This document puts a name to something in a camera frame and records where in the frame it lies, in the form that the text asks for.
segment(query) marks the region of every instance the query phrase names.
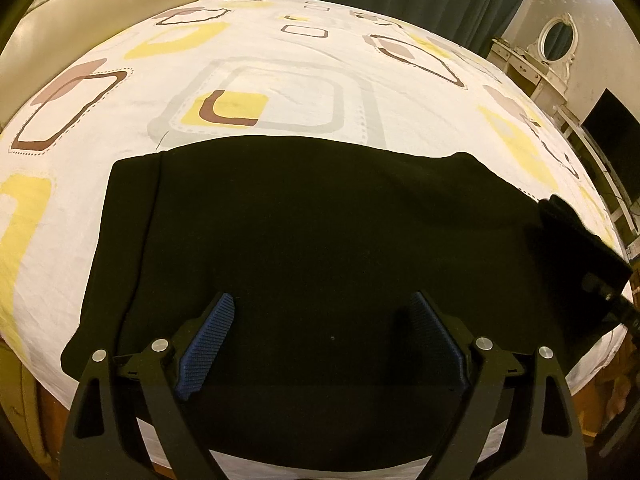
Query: bed sheet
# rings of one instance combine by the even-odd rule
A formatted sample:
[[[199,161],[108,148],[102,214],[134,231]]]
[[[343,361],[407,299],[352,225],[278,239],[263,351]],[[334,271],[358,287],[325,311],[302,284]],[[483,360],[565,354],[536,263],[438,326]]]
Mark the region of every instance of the bed sheet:
[[[315,0],[199,0],[95,47],[0,135],[0,332],[69,407],[60,354],[78,326],[111,165],[216,137],[322,137],[421,156],[468,152],[536,200],[558,194],[623,254],[602,200],[551,121],[500,70],[386,16]],[[627,285],[625,296],[630,300]],[[573,393],[613,358],[604,336]],[[153,428],[153,459],[167,465]],[[492,430],[483,458],[497,450]],[[215,454],[231,478],[359,478]],[[426,459],[375,473],[414,478]]]

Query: ribbed blue pad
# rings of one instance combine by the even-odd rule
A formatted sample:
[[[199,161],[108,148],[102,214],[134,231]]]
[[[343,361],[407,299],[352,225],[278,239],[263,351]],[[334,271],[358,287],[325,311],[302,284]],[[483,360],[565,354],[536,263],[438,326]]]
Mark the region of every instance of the ribbed blue pad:
[[[201,389],[233,323],[235,311],[233,297],[222,294],[180,359],[179,377],[175,385],[175,394],[179,399],[187,400],[193,392]]]
[[[415,292],[409,300],[409,308],[415,331],[429,352],[433,368],[451,383],[468,388],[465,357],[426,298]]]

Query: folded black clothing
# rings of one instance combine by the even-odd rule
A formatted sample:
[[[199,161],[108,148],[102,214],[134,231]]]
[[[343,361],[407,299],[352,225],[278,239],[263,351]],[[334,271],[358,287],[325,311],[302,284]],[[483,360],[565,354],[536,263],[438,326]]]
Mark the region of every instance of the folded black clothing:
[[[170,338],[228,292],[235,321],[185,405],[198,439],[283,466],[385,468],[429,456],[462,394],[415,334],[412,293],[503,349],[549,346],[567,373],[614,327],[581,289],[592,268],[618,293],[631,274],[560,198],[538,203],[468,153],[206,140],[114,164],[62,367],[79,379],[95,349]]]

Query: white mirror frame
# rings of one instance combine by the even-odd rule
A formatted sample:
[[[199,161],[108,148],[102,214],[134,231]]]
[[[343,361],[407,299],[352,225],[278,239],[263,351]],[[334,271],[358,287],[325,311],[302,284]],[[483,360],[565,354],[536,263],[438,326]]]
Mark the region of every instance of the white mirror frame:
[[[545,57],[545,40],[546,36],[549,34],[549,31],[556,23],[564,23],[565,25],[569,25],[574,30],[574,40],[571,42],[571,46],[569,50],[566,51],[566,54],[562,56],[560,59],[556,59],[555,61],[548,60]],[[569,67],[574,62],[575,58],[575,49],[578,47],[578,28],[575,26],[574,19],[572,16],[566,12],[561,16],[556,16],[551,18],[546,25],[540,31],[540,35],[535,43],[530,44],[527,47],[527,51],[532,55],[537,57],[539,60],[543,61],[545,64],[549,65],[551,70],[564,82],[565,84],[569,81],[570,70]]]

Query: cream leather headboard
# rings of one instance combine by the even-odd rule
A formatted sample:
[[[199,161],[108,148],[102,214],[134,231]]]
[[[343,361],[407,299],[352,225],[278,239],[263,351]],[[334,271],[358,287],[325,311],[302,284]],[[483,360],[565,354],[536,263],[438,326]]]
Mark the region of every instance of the cream leather headboard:
[[[35,0],[0,54],[0,132],[38,90],[118,32],[195,0]]]

